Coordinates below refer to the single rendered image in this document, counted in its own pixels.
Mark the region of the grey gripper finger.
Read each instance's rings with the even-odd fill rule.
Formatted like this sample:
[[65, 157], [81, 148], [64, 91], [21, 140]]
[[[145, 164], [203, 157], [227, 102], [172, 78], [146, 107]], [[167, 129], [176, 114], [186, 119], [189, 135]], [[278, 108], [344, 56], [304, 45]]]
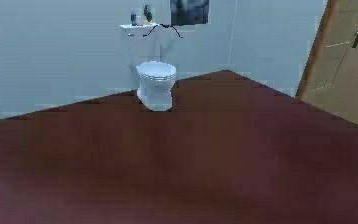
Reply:
[[176, 32], [176, 34], [178, 35], [179, 38], [183, 38], [183, 36], [179, 33], [179, 31], [173, 25], [171, 25], [171, 24], [160, 24], [160, 26], [162, 26], [165, 29], [172, 28]]
[[149, 36], [151, 33], [153, 33], [156, 30], [157, 27], [163, 27], [163, 24], [154, 23], [154, 24], [150, 24], [149, 26], [146, 25], [146, 28], [148, 30], [142, 35], [142, 37]]

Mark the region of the small green house plant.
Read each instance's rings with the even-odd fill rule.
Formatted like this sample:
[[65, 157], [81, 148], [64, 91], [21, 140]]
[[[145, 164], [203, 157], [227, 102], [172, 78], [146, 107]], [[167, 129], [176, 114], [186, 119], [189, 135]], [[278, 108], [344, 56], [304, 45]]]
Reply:
[[143, 15], [145, 16], [144, 23], [150, 24], [152, 21], [152, 12], [151, 12], [151, 7], [149, 5], [144, 6]]

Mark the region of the white toilet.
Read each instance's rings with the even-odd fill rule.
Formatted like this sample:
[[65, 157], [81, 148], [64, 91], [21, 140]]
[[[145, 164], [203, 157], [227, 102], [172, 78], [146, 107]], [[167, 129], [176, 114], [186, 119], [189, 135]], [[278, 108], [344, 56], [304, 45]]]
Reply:
[[120, 25], [126, 41], [127, 65], [136, 75], [139, 85], [137, 97], [152, 111], [167, 111], [172, 107], [171, 90], [176, 82], [177, 69], [161, 60], [161, 31], [156, 30], [147, 37], [146, 25]]

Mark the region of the brown room door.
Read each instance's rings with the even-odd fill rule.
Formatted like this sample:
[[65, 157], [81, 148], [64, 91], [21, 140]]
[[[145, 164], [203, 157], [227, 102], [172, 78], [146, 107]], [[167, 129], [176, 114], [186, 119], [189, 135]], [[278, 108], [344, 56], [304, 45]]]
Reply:
[[358, 0], [327, 0], [295, 97], [358, 125]]

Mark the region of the dark framed wall picture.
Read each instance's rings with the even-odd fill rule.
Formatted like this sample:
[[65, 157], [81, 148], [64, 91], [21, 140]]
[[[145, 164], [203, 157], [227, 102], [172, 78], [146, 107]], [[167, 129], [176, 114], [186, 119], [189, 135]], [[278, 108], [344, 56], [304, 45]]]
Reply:
[[209, 0], [170, 0], [170, 9], [172, 25], [208, 23]]

